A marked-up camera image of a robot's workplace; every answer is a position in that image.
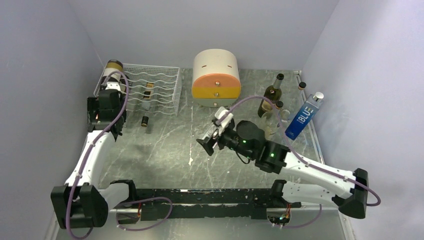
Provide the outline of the clear glass bottle black cap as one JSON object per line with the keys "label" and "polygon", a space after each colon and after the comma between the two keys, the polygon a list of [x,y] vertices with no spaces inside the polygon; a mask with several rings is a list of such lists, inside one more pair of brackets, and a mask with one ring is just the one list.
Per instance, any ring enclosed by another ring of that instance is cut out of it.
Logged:
{"label": "clear glass bottle black cap", "polygon": [[288,123],[294,118],[295,110],[297,109],[300,103],[301,93],[306,88],[306,86],[307,84],[301,81],[298,84],[298,91],[296,92],[296,96],[290,100],[288,107],[284,107],[280,111],[280,116],[283,123]]}

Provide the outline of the clear bottle cream label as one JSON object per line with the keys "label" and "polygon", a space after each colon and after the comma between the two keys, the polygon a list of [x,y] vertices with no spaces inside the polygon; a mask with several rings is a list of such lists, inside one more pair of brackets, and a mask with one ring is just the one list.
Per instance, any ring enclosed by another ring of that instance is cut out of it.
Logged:
{"label": "clear bottle cream label", "polygon": [[280,111],[284,106],[284,103],[279,100],[274,105],[277,109],[277,113],[274,111],[274,108],[271,107],[269,111],[264,113],[261,117],[261,128],[264,131],[264,136],[267,140],[271,139],[271,136],[274,135],[280,125],[278,118],[280,117]]}

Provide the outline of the dark green wine bottle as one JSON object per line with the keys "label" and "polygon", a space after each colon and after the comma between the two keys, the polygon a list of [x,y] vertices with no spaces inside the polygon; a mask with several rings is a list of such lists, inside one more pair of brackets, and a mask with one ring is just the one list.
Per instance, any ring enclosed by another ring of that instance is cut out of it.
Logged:
{"label": "dark green wine bottle", "polygon": [[285,78],[285,75],[283,73],[277,74],[274,82],[272,85],[268,86],[264,92],[264,97],[267,98],[272,104],[267,102],[266,100],[262,100],[257,114],[261,118],[265,113],[270,112],[273,107],[276,105],[276,103],[281,99],[282,96],[282,90],[281,85]]}

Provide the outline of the dark red wine bottle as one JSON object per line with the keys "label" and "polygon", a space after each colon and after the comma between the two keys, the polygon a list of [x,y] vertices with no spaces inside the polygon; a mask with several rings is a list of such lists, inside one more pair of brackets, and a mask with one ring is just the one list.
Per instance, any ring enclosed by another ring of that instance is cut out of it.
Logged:
{"label": "dark red wine bottle", "polygon": [[106,89],[108,86],[118,87],[120,85],[123,64],[117,59],[107,62],[100,78],[100,88]]}

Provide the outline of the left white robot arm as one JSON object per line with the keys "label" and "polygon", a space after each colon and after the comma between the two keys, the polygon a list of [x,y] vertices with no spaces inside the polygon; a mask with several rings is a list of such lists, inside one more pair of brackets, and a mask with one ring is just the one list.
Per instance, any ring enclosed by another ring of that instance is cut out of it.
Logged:
{"label": "left white robot arm", "polygon": [[119,204],[134,207],[139,194],[133,180],[114,180],[99,190],[100,174],[126,121],[125,94],[116,89],[99,91],[87,99],[88,132],[78,163],[62,186],[50,194],[61,229],[100,228],[109,211]]}

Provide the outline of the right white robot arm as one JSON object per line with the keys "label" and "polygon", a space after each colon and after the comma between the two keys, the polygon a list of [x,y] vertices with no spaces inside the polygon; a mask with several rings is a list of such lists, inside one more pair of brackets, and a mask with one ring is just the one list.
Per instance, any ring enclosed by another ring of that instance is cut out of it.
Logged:
{"label": "right white robot arm", "polygon": [[202,138],[196,140],[209,156],[214,148],[228,148],[251,161],[267,173],[293,176],[304,183],[275,180],[270,202],[275,207],[288,203],[314,203],[336,207],[342,214],[355,218],[366,217],[368,172],[341,170],[304,156],[297,158],[287,146],[267,140],[265,132],[253,122],[232,120],[226,128],[212,123]]}

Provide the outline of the blue clear square bottle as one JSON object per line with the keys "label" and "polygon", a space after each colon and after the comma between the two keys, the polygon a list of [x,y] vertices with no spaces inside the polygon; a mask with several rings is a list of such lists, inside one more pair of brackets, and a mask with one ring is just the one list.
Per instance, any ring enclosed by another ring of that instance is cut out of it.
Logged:
{"label": "blue clear square bottle", "polygon": [[289,139],[295,140],[300,135],[320,110],[323,99],[324,94],[319,91],[308,96],[284,132]]}

